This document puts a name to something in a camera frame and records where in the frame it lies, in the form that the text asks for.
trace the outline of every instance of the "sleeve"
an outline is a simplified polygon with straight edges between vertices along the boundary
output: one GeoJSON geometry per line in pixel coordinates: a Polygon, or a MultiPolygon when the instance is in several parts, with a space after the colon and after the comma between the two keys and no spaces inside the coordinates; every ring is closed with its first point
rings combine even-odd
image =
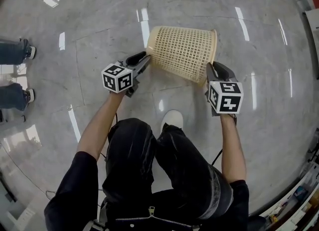
{"type": "Polygon", "coordinates": [[[97,217],[98,168],[94,157],[78,152],[56,196],[44,209],[49,231],[82,231],[97,217]]]}
{"type": "Polygon", "coordinates": [[[223,216],[204,223],[200,231],[247,230],[249,215],[249,190],[247,184],[244,180],[241,180],[231,183],[230,186],[233,189],[233,203],[223,216]]]}

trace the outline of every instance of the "jeans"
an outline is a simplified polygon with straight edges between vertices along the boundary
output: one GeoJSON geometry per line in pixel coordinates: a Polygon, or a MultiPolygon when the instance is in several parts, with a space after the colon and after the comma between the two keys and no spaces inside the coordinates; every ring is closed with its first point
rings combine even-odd
{"type": "Polygon", "coordinates": [[[29,47],[27,39],[22,39],[20,42],[0,39],[0,65],[22,64],[29,47]]]}
{"type": "Polygon", "coordinates": [[[107,177],[103,183],[108,219],[154,215],[185,224],[223,215],[232,203],[232,189],[203,158],[183,131],[165,125],[158,139],[136,118],[119,121],[109,133],[107,177]],[[152,194],[152,163],[159,165],[173,189],[152,194]]]}
{"type": "Polygon", "coordinates": [[[23,111],[26,106],[27,101],[20,84],[0,86],[0,109],[16,108],[23,111]]]}

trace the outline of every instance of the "zipper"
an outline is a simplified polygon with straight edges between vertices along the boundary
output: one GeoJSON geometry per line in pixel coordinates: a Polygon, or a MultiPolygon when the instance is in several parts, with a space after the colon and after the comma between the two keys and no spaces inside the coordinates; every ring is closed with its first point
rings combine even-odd
{"type": "Polygon", "coordinates": [[[187,225],[187,224],[183,224],[183,223],[179,223],[179,222],[176,222],[176,221],[169,221],[169,220],[157,218],[157,217],[154,216],[154,211],[155,211],[155,207],[151,206],[151,207],[149,208],[150,216],[148,216],[148,217],[144,217],[144,218],[130,218],[130,219],[115,219],[115,220],[116,220],[116,221],[140,221],[140,220],[147,220],[147,219],[150,219],[150,218],[154,218],[154,219],[157,219],[157,220],[160,220],[160,221],[164,221],[164,222],[167,222],[167,223],[171,223],[171,224],[175,224],[175,225],[180,225],[180,226],[183,226],[183,227],[191,228],[191,226],[190,226],[190,225],[187,225]]]}

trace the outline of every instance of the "forearm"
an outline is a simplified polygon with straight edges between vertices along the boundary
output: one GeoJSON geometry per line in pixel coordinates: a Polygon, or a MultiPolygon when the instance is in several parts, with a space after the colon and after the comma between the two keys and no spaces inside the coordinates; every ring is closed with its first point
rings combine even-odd
{"type": "Polygon", "coordinates": [[[125,93],[110,93],[106,102],[95,114],[88,126],[85,128],[77,151],[84,151],[99,159],[100,153],[107,140],[114,116],[121,104],[125,93]]]}
{"type": "Polygon", "coordinates": [[[246,164],[234,119],[221,114],[223,131],[222,173],[229,183],[246,180],[246,164]]]}

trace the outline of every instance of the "wicker basket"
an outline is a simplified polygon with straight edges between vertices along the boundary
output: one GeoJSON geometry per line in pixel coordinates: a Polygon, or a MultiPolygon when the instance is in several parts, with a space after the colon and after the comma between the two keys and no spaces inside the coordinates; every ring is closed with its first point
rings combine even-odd
{"type": "Polygon", "coordinates": [[[146,51],[153,65],[202,85],[216,45],[216,30],[157,26],[150,33],[146,51]]]}

